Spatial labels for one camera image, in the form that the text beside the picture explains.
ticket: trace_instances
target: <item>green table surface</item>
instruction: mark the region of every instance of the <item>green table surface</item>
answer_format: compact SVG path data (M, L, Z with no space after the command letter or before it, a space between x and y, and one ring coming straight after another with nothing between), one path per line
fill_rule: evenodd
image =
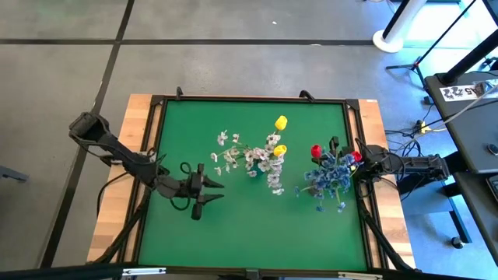
M279 144L287 146L281 182L286 191L274 195L266 176L250 178L243 166L219 177L211 152L222 152L216 136L224 130L240 134L240 142L264 148L275 120L289 123ZM297 198L293 188L305 187L304 172L315 168L310 147L327 145L338 136L347 145L342 106L309 103L247 103L223 101L168 101L159 154L173 177L184 178L181 162L225 185L205 193L225 197L204 207L200 221L191 207L179 212L154 192L146 218L139 263L209 268L267 268L303 270L365 270L366 262L354 191L341 194L346 208L326 198L326 212L308 193ZM185 200L175 200L183 206Z

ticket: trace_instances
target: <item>wooden table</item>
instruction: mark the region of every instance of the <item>wooden table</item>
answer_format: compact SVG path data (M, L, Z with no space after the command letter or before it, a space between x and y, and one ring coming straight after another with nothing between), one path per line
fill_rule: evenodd
M132 151L139 151L141 148L147 117L151 104L152 95L150 94L132 94L128 101L128 107L124 115L123 125L119 134L119 141L126 145ZM382 124L381 112L376 100L359 100L361 121L363 123L363 132L366 143L369 145L380 145L388 147ZM154 139L158 126L160 108L152 112L153 125L151 127L148 148L154 145ZM358 135L355 127L356 120L353 110L349 111L349 118L352 127L353 137ZM123 173L122 166L113 166L110 169L109 179ZM395 181L394 176L387 176L389 180ZM93 233L93 240L90 245L88 261L97 259L106 248L112 243L113 239L119 234L125 222L125 216L130 200L133 178L125 176L110 185L102 199L100 214L96 222L96 228ZM409 242L409 235L406 229L402 205L399 199L398 190L393 188L389 183L375 183L375 192L377 207L381 220L381 227L384 235L388 238L393 248L400 254L403 260L413 268L415 260L412 254L412 248ZM125 261L132 259L132 249L135 244L136 227L128 238L127 250L124 255ZM381 259L378 253L377 242L374 235L369 230L370 250L373 258L373 266L381 267Z

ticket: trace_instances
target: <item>red flower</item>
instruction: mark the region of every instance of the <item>red flower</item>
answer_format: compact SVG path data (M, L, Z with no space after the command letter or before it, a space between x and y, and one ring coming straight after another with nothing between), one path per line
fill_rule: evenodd
M353 152L351 153L351 155L355 158L355 161L356 161L357 163L358 163L358 162L360 162L360 161L361 161L361 159L362 159L361 154L360 154L359 152L357 152L357 151L353 151Z
M311 156L313 156L315 159L320 159L321 158L321 147L320 147L320 145L313 145L311 147Z

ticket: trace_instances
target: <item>yellow flower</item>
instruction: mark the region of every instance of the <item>yellow flower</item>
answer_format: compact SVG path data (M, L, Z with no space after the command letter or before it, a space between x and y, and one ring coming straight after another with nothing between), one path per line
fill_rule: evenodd
M277 121L275 122L275 127L280 131L286 129L286 125L287 125L286 116L280 116L279 119L277 119Z
M273 154L275 156L281 156L287 152L287 147L285 145L278 145L273 149Z

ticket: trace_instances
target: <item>gray floor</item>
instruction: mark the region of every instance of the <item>gray floor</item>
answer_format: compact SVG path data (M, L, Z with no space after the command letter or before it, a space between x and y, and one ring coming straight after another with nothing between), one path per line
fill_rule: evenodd
M114 38L125 6L125 0L0 2L0 38ZM360 0L144 0L135 3L125 38L369 40L391 15L385 2ZM424 51L122 46L101 113L117 134L131 93L173 93L182 86L186 94L295 96L307 89L316 97L378 99L384 126L407 128L425 114L425 93L413 73L384 68L413 62ZM75 154L67 127L91 108L109 53L110 46L0 45L0 163L30 175L26 184L0 180L0 271L36 266ZM447 71L467 53L436 49L423 63L424 74ZM438 117L433 110L427 119ZM425 154L455 150L446 132L420 142ZM87 159L54 265L85 261L96 193L107 172L98 160ZM454 235L449 215L407 216L417 266L438 274L498 277L468 209L461 199L457 203L475 242L462 250L444 244ZM477 258L478 264L467 261Z

